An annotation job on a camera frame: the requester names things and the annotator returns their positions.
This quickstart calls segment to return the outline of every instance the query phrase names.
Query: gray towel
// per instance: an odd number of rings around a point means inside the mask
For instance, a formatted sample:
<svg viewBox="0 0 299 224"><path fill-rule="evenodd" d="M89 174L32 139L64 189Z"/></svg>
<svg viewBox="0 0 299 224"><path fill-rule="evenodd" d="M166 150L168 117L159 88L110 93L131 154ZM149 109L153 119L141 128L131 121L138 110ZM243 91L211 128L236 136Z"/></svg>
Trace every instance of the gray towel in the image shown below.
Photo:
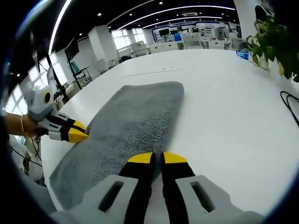
<svg viewBox="0 0 299 224"><path fill-rule="evenodd" d="M130 157L146 152L159 157L183 96L183 85L178 82L126 85L117 91L88 125L89 138L74 145L50 176L62 207L79 204L99 181L119 174Z"/></svg>

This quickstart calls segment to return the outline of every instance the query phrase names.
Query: window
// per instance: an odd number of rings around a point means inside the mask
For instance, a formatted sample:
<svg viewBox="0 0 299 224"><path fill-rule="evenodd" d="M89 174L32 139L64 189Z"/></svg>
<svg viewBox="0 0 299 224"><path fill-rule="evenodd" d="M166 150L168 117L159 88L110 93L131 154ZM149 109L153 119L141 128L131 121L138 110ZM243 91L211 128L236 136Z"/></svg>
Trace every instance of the window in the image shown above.
<svg viewBox="0 0 299 224"><path fill-rule="evenodd" d="M145 39L145 35L143 33L143 29L141 28L136 28L136 29L132 29L133 34L134 34L134 38L135 41L143 41L143 43L146 43L146 39Z"/></svg>
<svg viewBox="0 0 299 224"><path fill-rule="evenodd" d="M131 44L131 41L128 36L128 32L126 29L112 31L112 36L114 39L114 43L116 48L119 50Z"/></svg>

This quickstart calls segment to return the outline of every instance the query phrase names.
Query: chair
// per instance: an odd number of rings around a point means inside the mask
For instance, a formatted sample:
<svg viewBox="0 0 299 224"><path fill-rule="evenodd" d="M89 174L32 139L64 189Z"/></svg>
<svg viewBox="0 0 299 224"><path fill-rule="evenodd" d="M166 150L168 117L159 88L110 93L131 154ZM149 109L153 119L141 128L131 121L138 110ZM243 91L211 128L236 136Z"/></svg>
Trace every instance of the chair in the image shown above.
<svg viewBox="0 0 299 224"><path fill-rule="evenodd" d="M108 63L104 58L97 61L97 67L99 71L99 76L108 71Z"/></svg>
<svg viewBox="0 0 299 224"><path fill-rule="evenodd" d="M89 66L80 70L74 61L72 61L71 65L69 65L69 69L75 73L74 76L79 82L79 88L86 86L92 81L92 78L90 77L90 74L87 70L88 68Z"/></svg>
<svg viewBox="0 0 299 224"><path fill-rule="evenodd" d="M143 41L132 43L130 47L133 51L133 57L140 57L148 54L148 49Z"/></svg>

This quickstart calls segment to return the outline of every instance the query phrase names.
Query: white table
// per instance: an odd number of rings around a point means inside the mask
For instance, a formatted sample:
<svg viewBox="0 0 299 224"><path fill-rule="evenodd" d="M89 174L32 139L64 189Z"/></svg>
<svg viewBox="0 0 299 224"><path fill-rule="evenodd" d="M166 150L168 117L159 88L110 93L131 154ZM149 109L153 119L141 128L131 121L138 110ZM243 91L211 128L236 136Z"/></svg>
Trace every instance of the white table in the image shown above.
<svg viewBox="0 0 299 224"><path fill-rule="evenodd" d="M112 68L61 112L87 125L123 85L181 82L184 103L167 150L185 157L196 175L226 190L235 206L267 214L284 195L299 164L299 128L268 75L233 51L163 52ZM44 176L58 210L49 177L71 147L42 137ZM160 187L154 185L152 198L161 193ZM149 209L159 211L153 204L151 200Z"/></svg>

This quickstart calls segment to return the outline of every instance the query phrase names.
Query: computer monitor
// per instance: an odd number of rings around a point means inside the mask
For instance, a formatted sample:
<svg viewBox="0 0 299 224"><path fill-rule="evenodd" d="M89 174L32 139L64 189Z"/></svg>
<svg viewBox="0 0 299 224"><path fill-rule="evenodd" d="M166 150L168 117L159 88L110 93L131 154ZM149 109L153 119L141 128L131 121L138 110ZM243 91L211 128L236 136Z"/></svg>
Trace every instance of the computer monitor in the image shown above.
<svg viewBox="0 0 299 224"><path fill-rule="evenodd" d="M76 56L76 54L79 53L79 46L75 38L73 38L69 45L67 45L64 52L68 58L68 61L71 61L74 58L74 56Z"/></svg>
<svg viewBox="0 0 299 224"><path fill-rule="evenodd" d="M169 29L162 29L159 30L160 36L168 35L169 34Z"/></svg>
<svg viewBox="0 0 299 224"><path fill-rule="evenodd" d="M172 35L175 35L175 34L178 33L178 31L177 31L177 30L171 30L170 33L171 33Z"/></svg>
<svg viewBox="0 0 299 224"><path fill-rule="evenodd" d="M193 33L199 33L199 30L198 30L198 28L193 27L193 28L192 28L192 32L193 32Z"/></svg>

